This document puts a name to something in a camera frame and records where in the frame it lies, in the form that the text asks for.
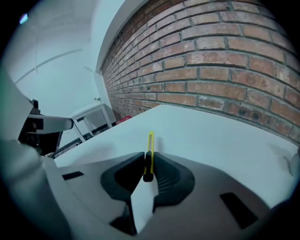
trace black slot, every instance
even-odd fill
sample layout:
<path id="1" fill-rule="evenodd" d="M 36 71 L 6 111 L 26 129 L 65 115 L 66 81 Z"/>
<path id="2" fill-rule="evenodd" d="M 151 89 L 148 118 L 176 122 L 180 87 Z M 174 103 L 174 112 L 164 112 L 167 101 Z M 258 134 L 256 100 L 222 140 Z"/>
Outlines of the black slot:
<path id="1" fill-rule="evenodd" d="M 234 193 L 225 193 L 220 197 L 241 229 L 250 226 L 258 219 Z"/>
<path id="2" fill-rule="evenodd" d="M 64 174 L 64 175 L 62 175 L 62 177 L 63 177 L 64 180 L 69 180 L 69 179 L 72 179 L 72 178 L 80 177 L 82 175 L 83 175 L 82 172 L 77 171 L 77 172 L 71 172 L 71 173 L 68 173 L 68 174 Z"/>

